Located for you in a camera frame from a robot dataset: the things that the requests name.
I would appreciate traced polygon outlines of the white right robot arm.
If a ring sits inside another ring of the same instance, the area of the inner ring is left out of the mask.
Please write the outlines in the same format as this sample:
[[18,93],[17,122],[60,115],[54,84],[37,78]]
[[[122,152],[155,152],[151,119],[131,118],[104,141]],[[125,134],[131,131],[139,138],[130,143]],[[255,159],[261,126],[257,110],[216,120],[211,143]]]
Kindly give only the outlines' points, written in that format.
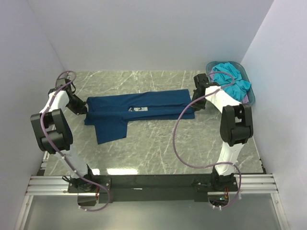
[[209,82],[206,74],[194,77],[196,89],[192,100],[205,96],[194,103],[194,111],[205,109],[207,102],[212,103],[221,112],[220,136],[223,141],[218,165],[213,167],[209,186],[215,191],[236,184],[233,163],[244,144],[253,136],[252,110],[249,104],[241,103],[228,95],[215,82]]

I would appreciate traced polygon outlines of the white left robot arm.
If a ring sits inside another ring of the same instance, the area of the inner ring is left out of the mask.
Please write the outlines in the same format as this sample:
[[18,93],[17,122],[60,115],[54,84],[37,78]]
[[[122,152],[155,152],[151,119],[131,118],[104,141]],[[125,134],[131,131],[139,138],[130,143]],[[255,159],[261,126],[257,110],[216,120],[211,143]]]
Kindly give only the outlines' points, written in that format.
[[78,156],[73,146],[73,135],[64,116],[68,108],[76,115],[87,114],[86,102],[75,95],[76,88],[64,72],[57,77],[55,87],[48,92],[45,107],[30,120],[36,141],[42,151],[55,155],[70,172],[62,179],[80,192],[92,192],[96,181],[90,167]]

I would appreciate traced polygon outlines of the dark blue printed t-shirt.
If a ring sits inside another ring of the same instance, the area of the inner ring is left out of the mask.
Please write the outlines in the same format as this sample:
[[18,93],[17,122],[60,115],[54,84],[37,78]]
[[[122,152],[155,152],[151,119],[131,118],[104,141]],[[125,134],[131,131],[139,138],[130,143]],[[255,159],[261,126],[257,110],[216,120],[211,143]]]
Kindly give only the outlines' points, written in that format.
[[127,136],[128,122],[177,120],[191,102],[187,89],[89,97],[86,126],[94,126],[98,144]]

